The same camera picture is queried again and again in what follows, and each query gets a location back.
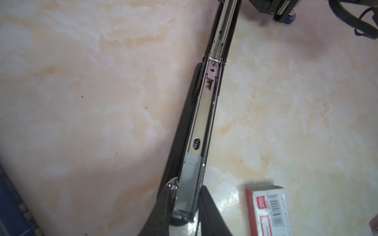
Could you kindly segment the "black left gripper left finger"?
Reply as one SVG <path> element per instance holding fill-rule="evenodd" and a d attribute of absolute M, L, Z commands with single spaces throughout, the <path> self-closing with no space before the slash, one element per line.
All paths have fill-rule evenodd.
<path fill-rule="evenodd" d="M 169 236 L 172 199 L 176 189 L 177 186 L 173 184 L 163 187 L 139 236 Z"/>

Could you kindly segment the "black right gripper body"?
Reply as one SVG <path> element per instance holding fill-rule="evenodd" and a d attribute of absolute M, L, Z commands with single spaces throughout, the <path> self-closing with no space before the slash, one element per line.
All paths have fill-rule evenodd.
<path fill-rule="evenodd" d="M 273 21 L 284 23 L 291 10 L 295 9 L 301 0 L 249 0 L 259 13 L 272 15 Z"/>

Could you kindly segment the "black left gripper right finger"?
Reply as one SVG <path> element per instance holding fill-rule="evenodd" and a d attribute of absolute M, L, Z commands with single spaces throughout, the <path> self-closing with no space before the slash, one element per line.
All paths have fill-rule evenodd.
<path fill-rule="evenodd" d="M 202 236 L 232 236 L 206 186 L 199 194 L 198 220 Z"/>

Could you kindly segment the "red white staple box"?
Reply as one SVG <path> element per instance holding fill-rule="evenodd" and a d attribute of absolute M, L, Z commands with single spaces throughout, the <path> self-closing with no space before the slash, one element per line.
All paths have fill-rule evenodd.
<path fill-rule="evenodd" d="M 257 186 L 245 191 L 252 236 L 292 236 L 283 187 Z"/>

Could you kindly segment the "blue stapler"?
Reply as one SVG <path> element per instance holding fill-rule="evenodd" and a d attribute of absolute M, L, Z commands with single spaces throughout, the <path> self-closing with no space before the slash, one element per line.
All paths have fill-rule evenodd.
<path fill-rule="evenodd" d="M 290 25 L 294 22 L 294 20 L 296 19 L 296 14 L 295 14 L 295 11 L 294 9 L 290 11 L 290 13 L 288 14 L 288 16 L 286 17 L 286 19 L 284 20 L 284 24 L 287 24 L 287 25 Z"/>

